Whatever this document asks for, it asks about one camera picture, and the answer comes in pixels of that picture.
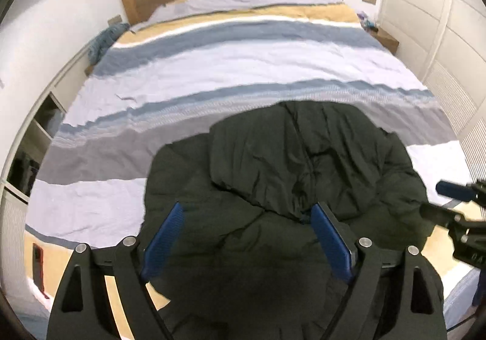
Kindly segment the wooden right bedside table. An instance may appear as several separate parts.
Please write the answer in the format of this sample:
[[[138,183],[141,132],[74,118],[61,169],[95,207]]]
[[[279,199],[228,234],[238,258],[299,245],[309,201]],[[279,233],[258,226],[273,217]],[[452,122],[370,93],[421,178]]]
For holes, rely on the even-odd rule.
[[[369,31],[369,33],[381,43],[392,55],[396,55],[399,47],[399,41],[392,37],[387,31],[382,28],[376,28]]]

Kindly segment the teal crumpled cloth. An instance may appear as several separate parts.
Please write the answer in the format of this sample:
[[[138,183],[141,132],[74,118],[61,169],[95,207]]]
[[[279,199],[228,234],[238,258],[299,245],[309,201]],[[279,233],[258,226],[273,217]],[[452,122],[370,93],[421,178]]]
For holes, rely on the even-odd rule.
[[[96,65],[104,54],[116,43],[116,41],[129,30],[128,23],[115,23],[100,32],[89,45],[88,59],[90,65]]]

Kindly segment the black puffer jacket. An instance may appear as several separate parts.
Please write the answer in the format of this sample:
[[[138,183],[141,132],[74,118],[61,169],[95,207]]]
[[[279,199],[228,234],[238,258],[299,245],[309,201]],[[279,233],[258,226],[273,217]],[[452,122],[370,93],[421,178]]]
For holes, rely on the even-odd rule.
[[[337,102],[280,102],[163,146],[146,224],[184,227],[153,287],[176,339],[318,339],[346,286],[310,225],[315,203],[379,247],[423,247],[425,185],[396,134]]]

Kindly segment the white panelled wardrobe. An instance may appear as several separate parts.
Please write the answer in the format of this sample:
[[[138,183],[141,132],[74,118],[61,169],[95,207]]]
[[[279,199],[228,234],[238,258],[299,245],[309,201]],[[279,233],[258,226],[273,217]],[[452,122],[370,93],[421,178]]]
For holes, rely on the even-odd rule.
[[[473,179],[485,177],[485,4],[383,0],[379,22],[397,55],[438,98]]]

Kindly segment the white open shelf unit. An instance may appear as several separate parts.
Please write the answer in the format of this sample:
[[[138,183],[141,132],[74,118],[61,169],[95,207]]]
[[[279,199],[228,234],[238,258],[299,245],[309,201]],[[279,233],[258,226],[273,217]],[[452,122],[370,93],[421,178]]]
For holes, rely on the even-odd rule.
[[[92,70],[88,50],[89,45],[84,45],[34,101],[9,149],[1,184],[7,195],[21,203],[29,203],[40,164]]]

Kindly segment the left wall switch plate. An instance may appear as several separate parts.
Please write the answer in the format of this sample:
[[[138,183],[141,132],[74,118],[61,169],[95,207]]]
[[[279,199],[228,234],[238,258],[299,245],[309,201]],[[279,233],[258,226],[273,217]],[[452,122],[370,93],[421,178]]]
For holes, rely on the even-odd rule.
[[[121,18],[121,16],[119,14],[116,15],[115,17],[112,17],[111,19],[109,19],[107,21],[107,23],[108,23],[109,26],[112,26],[112,25],[114,25],[116,23],[122,23],[122,22],[123,22],[123,20],[122,20],[122,18]]]

